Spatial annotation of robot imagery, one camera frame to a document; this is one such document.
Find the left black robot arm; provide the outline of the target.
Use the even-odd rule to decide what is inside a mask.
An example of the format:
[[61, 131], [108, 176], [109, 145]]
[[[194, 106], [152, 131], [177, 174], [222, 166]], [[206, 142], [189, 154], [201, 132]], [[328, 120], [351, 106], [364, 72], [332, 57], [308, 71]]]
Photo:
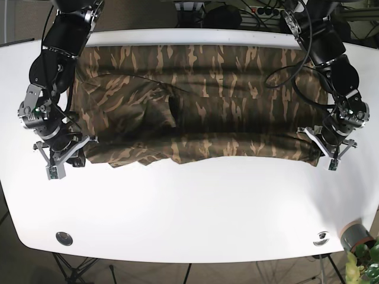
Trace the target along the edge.
[[[363, 128], [370, 119], [370, 110], [362, 100], [359, 74], [350, 63], [346, 48], [335, 30], [330, 16], [339, 1], [281, 1], [281, 13], [288, 29], [302, 50], [302, 61], [287, 69], [287, 79], [296, 95], [322, 112], [320, 125], [299, 126], [322, 156], [329, 158], [329, 170], [336, 171], [342, 156], [357, 143], [349, 135]], [[318, 74], [320, 85], [331, 95], [332, 104], [321, 104], [306, 97], [296, 83], [298, 74], [311, 62], [311, 70]]]

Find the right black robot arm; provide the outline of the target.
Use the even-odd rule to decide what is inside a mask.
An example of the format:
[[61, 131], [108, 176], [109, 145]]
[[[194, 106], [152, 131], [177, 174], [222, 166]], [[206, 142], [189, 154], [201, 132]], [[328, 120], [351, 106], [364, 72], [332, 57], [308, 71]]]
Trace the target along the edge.
[[57, 10], [44, 29], [40, 55], [30, 67], [30, 84], [18, 109], [24, 128], [40, 141], [33, 145], [44, 157], [50, 180], [66, 176], [65, 164], [85, 166], [83, 148], [96, 136], [82, 133], [70, 110], [77, 61], [104, 8], [104, 1], [53, 1]]

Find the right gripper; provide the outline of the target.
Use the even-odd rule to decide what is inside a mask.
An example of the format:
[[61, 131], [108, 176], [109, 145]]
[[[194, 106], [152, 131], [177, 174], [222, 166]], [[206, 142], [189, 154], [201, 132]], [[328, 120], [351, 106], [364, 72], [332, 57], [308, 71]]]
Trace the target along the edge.
[[98, 142], [97, 136], [84, 135], [73, 129], [72, 122], [63, 122], [60, 109], [41, 104], [35, 108], [20, 105], [18, 117], [24, 127], [33, 130], [40, 141], [33, 145], [47, 162], [46, 172], [50, 180], [66, 176], [65, 164], [84, 167], [83, 148], [90, 142]]

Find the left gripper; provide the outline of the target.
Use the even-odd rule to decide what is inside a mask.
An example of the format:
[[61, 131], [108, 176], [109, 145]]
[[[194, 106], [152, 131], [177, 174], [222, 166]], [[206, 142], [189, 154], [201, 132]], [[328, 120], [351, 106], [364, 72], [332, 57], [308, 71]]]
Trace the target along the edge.
[[342, 98], [326, 107], [321, 126], [304, 127], [302, 133], [330, 158], [328, 169], [336, 171], [342, 156], [350, 148], [357, 147], [356, 141], [348, 136], [364, 127], [369, 119], [368, 104], [361, 98]]

